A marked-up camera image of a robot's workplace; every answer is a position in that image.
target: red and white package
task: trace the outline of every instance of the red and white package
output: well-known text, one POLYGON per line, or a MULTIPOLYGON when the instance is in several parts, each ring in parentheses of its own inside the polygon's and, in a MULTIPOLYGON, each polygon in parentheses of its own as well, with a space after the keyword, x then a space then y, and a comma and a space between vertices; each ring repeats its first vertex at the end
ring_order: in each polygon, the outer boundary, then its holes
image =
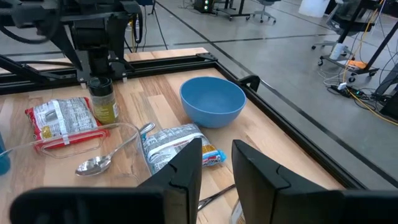
POLYGON ((25 114, 32 122, 36 140, 63 136, 63 143, 55 144, 49 147, 50 149, 98 138, 103 136, 104 132, 106 136, 109 135, 108 130, 99 129, 91 131, 89 135, 81 133, 68 137, 70 133, 101 126, 91 113, 90 104, 86 97, 51 100, 42 105, 26 109, 25 114))

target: blue object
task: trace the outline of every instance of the blue object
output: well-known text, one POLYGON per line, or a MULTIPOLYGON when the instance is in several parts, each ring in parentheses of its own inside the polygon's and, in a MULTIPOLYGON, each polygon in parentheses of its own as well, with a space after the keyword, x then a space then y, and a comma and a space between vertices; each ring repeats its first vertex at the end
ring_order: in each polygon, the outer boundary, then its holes
POLYGON ((192 78, 180 89, 182 106, 192 121, 206 128, 229 125, 246 104, 242 89, 215 77, 192 78))
POLYGON ((4 142, 2 141, 1 133, 0 133, 0 175, 5 174, 11 166, 10 158, 8 157, 8 153, 3 153, 6 151, 6 147, 4 146, 4 142))

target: jar lid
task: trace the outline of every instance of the jar lid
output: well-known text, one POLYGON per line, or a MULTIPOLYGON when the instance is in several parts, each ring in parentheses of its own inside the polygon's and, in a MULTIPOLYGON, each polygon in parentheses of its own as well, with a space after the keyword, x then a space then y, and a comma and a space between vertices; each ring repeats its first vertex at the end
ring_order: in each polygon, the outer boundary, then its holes
POLYGON ((106 96, 113 93, 112 79, 94 77, 88 81, 88 90, 93 96, 106 96))

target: yellow cable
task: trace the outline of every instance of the yellow cable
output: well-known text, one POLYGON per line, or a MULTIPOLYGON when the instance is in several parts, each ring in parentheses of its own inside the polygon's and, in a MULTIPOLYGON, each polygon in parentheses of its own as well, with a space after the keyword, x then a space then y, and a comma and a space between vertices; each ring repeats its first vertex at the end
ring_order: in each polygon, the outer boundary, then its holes
MULTIPOLYGON (((360 41, 358 47, 356 48, 356 50, 354 51, 353 55, 355 55, 355 53, 358 51, 358 49, 360 49, 362 47, 363 40, 365 39, 366 34, 368 34, 368 29, 370 27, 371 21, 374 19, 374 16, 376 15, 376 13, 377 13, 377 9, 373 12, 373 15, 371 16, 371 18, 370 18, 370 20, 369 20, 369 22, 368 22, 368 24, 366 26, 364 34, 361 37, 361 41, 360 41)), ((345 76, 346 76, 347 71, 348 71, 348 66, 345 65, 345 69, 344 69, 344 73, 343 73, 343 83, 345 82, 345 76)), ((364 103, 361 99, 356 97, 355 94, 352 93, 349 89, 347 89, 347 91, 355 100, 358 100, 362 105, 364 105, 373 115, 377 116, 378 118, 383 119, 384 121, 387 121, 388 123, 391 123, 391 124, 394 124, 394 125, 398 126, 398 123, 396 123, 394 121, 391 121, 391 120, 389 120, 387 118, 384 118, 383 116, 381 116, 378 113, 374 112, 368 105, 366 105, 366 103, 364 103)))

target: metal spoon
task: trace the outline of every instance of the metal spoon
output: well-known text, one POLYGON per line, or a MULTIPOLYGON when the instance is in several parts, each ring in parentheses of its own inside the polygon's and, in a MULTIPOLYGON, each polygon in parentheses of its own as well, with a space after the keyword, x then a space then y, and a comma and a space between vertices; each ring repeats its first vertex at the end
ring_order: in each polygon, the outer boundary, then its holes
MULTIPOLYGON (((150 130, 152 130, 155 127, 154 123, 147 123, 145 124, 140 130, 139 133, 140 135, 143 135, 150 130)), ((133 135, 132 138, 128 139, 124 143, 120 144, 113 152, 109 153, 107 156, 97 156, 91 159, 88 159, 87 161, 83 162, 80 164, 76 171, 75 174, 79 176, 91 176, 91 175, 96 175, 100 174, 104 171, 106 171, 107 168, 111 166, 111 159, 113 155, 119 151, 119 149, 123 148, 127 143, 135 139, 137 135, 133 135)))

